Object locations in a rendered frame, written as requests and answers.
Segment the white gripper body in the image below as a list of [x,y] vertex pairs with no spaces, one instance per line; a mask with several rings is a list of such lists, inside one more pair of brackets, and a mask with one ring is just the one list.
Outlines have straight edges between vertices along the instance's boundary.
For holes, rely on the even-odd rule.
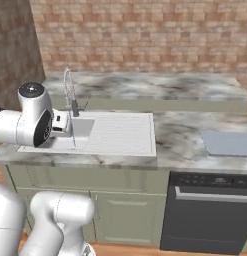
[[63,128],[63,133],[66,136],[72,135],[72,122],[71,122],[71,115],[68,111],[63,111],[61,113],[61,124]]

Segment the white sink with drainboard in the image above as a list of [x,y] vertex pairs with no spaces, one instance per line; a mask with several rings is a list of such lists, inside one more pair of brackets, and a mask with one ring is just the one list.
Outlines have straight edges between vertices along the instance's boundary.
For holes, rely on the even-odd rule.
[[20,146],[18,152],[156,156],[152,113],[81,112],[72,125],[75,138],[56,137],[38,148]]

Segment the grey flat tray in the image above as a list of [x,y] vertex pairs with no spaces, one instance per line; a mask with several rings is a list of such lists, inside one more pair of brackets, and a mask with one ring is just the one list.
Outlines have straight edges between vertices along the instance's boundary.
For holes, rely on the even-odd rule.
[[200,132],[204,146],[211,156],[247,157],[247,132]]

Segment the silver spring tap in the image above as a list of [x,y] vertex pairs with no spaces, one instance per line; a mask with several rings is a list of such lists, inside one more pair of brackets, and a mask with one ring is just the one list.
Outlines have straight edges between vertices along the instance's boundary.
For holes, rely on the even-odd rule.
[[63,75],[64,93],[66,99],[66,107],[68,110],[72,111],[74,117],[79,116],[80,111],[84,111],[87,104],[80,106],[77,102],[75,87],[72,81],[71,70],[66,68]]

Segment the green false drawer front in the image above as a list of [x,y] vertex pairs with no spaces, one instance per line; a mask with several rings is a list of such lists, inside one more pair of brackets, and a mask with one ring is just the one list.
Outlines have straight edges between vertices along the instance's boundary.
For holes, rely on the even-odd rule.
[[3,176],[18,188],[150,194],[165,194],[169,179],[167,171],[30,165],[6,165]]

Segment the green island cupboard run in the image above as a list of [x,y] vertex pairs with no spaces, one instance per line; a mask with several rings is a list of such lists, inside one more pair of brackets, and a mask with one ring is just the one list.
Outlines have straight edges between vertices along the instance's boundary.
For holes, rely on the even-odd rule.
[[247,113],[247,95],[230,95],[226,98],[157,99],[120,97],[77,97],[79,105],[88,103],[89,110],[131,111],[201,111]]

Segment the black dishwasher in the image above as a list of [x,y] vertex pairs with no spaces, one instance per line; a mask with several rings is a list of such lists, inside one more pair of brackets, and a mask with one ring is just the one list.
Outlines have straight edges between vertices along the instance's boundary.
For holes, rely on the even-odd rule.
[[247,203],[177,200],[182,192],[247,196],[247,175],[172,172],[160,248],[239,254],[247,241]]

